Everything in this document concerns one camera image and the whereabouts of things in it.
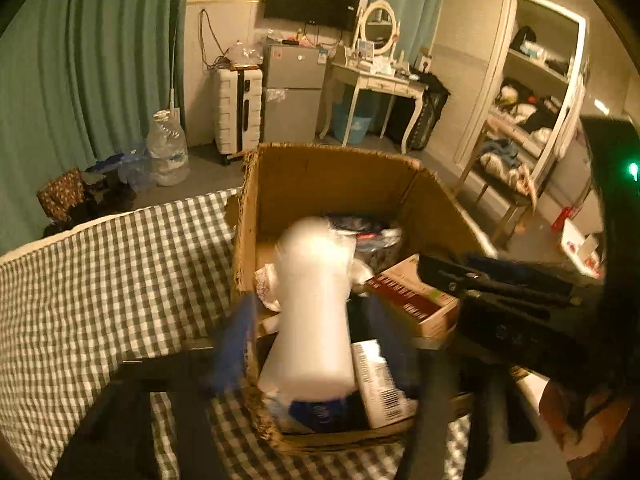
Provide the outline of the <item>person's right hand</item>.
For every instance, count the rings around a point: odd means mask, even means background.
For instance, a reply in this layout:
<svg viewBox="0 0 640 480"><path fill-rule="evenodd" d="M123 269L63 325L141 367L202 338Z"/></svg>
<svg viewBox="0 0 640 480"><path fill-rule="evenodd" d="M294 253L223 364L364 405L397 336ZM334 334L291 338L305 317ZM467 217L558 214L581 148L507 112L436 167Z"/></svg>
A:
<svg viewBox="0 0 640 480"><path fill-rule="evenodd" d="M631 410L631 396L601 388L574 393L548 382L538 404L574 479L585 479L610 450Z"/></svg>

